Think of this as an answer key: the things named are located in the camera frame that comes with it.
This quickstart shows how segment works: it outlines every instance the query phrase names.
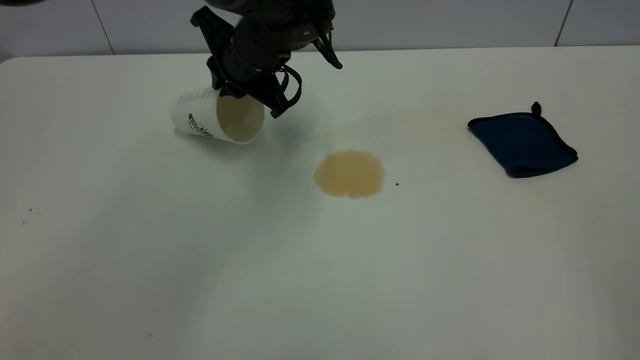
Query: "coffee spill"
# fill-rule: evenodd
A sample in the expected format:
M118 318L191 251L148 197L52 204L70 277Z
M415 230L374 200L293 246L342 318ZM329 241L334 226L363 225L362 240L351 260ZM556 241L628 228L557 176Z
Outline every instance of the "coffee spill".
M237 142L253 139L264 122L264 105L250 95L219 97L217 112L222 131Z
M315 178L327 195L358 199L382 191L385 169L374 154L345 150L327 156L318 166Z

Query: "white tiled wall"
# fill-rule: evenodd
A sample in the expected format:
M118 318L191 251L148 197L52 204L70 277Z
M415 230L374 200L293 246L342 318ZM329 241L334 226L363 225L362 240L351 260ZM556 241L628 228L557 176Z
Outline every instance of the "white tiled wall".
M640 45L640 0L574 0L558 45Z
M64 54L111 54L91 0L0 6L0 62Z
M202 0L94 0L116 54L208 48L189 19ZM553 46L569 0L334 0L335 48ZM224 14L235 24L237 17Z
M338 50L552 46L570 1L334 0L333 41ZM46 0L0 6L0 61L109 54L108 40L116 54L207 52L199 29L189 23L203 5L204 0ZM217 12L231 23L238 19ZM640 44L638 19L640 0L573 0L558 44Z

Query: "coffee inside cup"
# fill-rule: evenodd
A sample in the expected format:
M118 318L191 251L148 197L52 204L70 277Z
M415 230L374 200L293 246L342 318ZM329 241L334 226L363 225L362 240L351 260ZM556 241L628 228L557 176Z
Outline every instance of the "coffee inside cup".
M218 122L231 140L247 142L253 139L264 122L264 105L250 95L240 99L218 97Z

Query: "white paper cup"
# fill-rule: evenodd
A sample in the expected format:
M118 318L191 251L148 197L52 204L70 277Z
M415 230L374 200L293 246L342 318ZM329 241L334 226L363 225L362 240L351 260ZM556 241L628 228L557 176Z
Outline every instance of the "white paper cup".
M220 97L219 90L208 87L178 96L171 106L171 121L185 133L242 145L262 129L264 105L250 95Z

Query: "tile grout line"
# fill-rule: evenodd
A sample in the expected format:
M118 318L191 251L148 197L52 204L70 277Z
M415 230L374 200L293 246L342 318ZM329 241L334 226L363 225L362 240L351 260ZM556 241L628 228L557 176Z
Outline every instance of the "tile grout line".
M91 5L93 5L93 10L95 11L95 15L98 17L98 21L100 22L100 27L102 28L104 37L107 39L107 44L109 44L109 48L111 49L111 54L115 55L116 53L113 51L113 46L111 46L111 41L109 41L109 37L107 36L107 31L104 29L104 25L102 25L102 19L100 19L100 14L98 13L98 9L96 9L95 3L93 3L93 0L91 0Z
M566 23L566 18L569 17L569 11L571 11L571 6L572 5L573 5L573 0L569 1L569 7L567 7L566 13L564 14L564 19L562 20L562 25L560 26L560 32L558 33L558 37L556 38L556 43L554 44L554 46L558 46L558 41L560 41L560 36L562 35L562 30L564 29L564 24Z

